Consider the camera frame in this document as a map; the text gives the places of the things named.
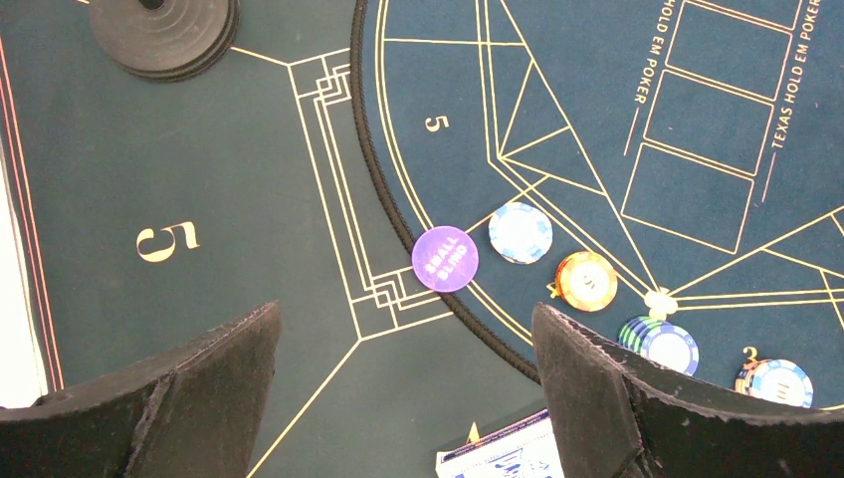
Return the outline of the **white purple poker chip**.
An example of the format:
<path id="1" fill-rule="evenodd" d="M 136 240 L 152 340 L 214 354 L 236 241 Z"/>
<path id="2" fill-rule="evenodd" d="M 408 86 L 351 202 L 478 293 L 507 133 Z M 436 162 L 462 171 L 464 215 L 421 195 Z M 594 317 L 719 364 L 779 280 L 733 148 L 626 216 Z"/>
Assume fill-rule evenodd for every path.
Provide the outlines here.
<path id="1" fill-rule="evenodd" d="M 553 232 L 550 220 L 542 211 L 526 203 L 509 202 L 493 212 L 489 238 L 504 259 L 528 265 L 550 250 Z"/>

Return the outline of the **blue small blind button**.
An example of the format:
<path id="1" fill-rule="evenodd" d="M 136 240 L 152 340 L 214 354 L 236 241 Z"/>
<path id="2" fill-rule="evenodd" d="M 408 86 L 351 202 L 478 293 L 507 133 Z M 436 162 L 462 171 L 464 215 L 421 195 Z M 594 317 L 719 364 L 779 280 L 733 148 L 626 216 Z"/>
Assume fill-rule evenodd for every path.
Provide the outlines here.
<path id="1" fill-rule="evenodd" d="M 476 276 L 480 258 L 474 240 L 454 226 L 436 226 L 424 232 L 411 252 L 413 272 L 428 289 L 452 293 Z"/>

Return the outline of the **blue playing card deck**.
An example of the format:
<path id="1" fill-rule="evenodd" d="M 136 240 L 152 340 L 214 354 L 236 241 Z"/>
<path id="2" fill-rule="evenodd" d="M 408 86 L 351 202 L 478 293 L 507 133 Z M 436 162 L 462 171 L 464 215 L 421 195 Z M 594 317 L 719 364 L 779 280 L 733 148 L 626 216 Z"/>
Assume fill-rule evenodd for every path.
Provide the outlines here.
<path id="1" fill-rule="evenodd" d="M 475 442 L 438 452 L 435 472 L 440 478 L 564 476 L 546 409 Z"/>

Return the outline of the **orange poker chip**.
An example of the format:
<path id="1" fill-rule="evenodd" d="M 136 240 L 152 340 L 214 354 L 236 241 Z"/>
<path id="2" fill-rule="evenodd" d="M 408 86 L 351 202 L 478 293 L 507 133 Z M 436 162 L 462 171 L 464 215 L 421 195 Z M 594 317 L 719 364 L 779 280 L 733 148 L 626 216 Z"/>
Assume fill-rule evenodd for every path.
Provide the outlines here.
<path id="1" fill-rule="evenodd" d="M 618 278 L 611 264 L 592 251 L 579 251 L 561 261 L 555 272 L 557 294 L 582 312 L 597 312 L 615 298 Z"/>

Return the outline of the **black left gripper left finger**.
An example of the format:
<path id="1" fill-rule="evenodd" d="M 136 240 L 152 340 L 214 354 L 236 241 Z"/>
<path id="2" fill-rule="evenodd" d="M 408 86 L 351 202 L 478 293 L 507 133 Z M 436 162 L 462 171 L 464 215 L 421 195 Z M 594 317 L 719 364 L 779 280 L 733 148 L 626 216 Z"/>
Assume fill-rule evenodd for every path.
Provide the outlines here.
<path id="1" fill-rule="evenodd" d="M 169 351 L 1 413 L 5 477 L 243 477 L 282 323 L 264 304 Z"/>

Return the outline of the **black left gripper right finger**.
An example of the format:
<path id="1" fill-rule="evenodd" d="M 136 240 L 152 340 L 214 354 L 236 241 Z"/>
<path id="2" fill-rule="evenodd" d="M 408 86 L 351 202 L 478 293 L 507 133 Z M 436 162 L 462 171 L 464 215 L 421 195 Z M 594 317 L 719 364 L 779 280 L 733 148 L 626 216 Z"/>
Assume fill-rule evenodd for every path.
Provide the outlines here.
<path id="1" fill-rule="evenodd" d="M 541 387 L 567 477 L 839 477 L 843 415 L 743 395 L 532 310 Z"/>

